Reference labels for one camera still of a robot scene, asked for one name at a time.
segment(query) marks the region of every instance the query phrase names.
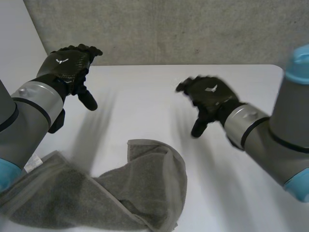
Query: black robotic glove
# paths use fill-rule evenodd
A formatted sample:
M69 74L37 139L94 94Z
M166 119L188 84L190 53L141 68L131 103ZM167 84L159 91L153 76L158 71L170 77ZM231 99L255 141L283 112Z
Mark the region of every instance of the black robotic glove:
M102 52L91 46L80 44L77 47L69 46L52 52L42 64L37 78L33 81L43 82L54 88L61 96L63 102L66 96L78 95L78 99L84 106L94 111L98 104L87 90L84 82L89 72L90 64L96 56L102 56ZM49 132L55 133L64 124L65 111L52 124Z
M238 100L231 88L217 77L198 76L181 82L176 92L189 96L199 110L198 118L192 128L191 135L200 137L208 123L220 121L224 126L227 117L237 107L245 104Z

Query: wall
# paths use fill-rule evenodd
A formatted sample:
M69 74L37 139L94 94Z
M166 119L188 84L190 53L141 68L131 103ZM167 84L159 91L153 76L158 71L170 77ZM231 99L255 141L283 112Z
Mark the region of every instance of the wall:
M12 94L47 55L22 0L0 0L0 31L0 79Z
M47 52L85 43L95 65L276 64L309 42L308 0L24 0Z

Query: white label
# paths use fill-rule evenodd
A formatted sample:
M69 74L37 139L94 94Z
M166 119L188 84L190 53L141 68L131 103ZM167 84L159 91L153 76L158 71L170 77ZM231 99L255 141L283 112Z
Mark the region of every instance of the white label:
M33 153L28 162L26 163L24 169L27 173L30 173L33 169L36 169L42 164L42 160L37 156L37 154Z

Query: black ring band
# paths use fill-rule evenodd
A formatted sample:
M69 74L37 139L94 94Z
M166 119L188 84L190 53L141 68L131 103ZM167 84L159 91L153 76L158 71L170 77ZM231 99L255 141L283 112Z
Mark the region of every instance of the black ring band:
M46 118L46 120L48 122L48 128L50 128L52 126L52 121L51 121L48 113L42 107L40 107L38 104L36 104L32 101L29 101L28 99L24 99L24 98L12 98L12 99L14 101L17 101L17 102L26 103L26 104L31 105L32 107L36 108Z
M302 147L302 146L298 146L298 145L294 145L294 144L291 144L287 141L284 141L283 139L277 137L272 131L271 129L269 128L268 129L268 132L269 132L269 135L270 137L276 141L278 144L290 149L290 150L294 150L294 151L297 151L297 152L301 152L301 153L306 153L308 154L309 153L309 148L306 148L306 147Z
M244 134L242 135L242 138L241 138L241 147L244 148L245 147L245 142L246 142L246 139L248 137L248 135L251 133L251 131L258 125L260 125L262 122L265 122L269 120L269 117L263 117L263 118L260 118L258 120L256 120L253 124L251 124L247 130L244 132Z
M12 125L13 122L15 122L15 120L17 119L18 115L19 115L19 110L15 103L14 113L7 120L5 120L4 122L0 124L0 132L7 129L10 125Z

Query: white logo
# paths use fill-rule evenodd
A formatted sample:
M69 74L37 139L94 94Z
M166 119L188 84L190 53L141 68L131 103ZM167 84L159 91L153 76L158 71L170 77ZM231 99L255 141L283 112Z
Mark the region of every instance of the white logo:
M56 59L56 61L57 61L59 64L61 64L61 63L63 63L63 62L66 62L67 60L69 60L69 59L65 59L65 60L58 60L58 59Z
M205 91L207 92L215 92L217 90L218 85L216 85L214 88L206 88Z

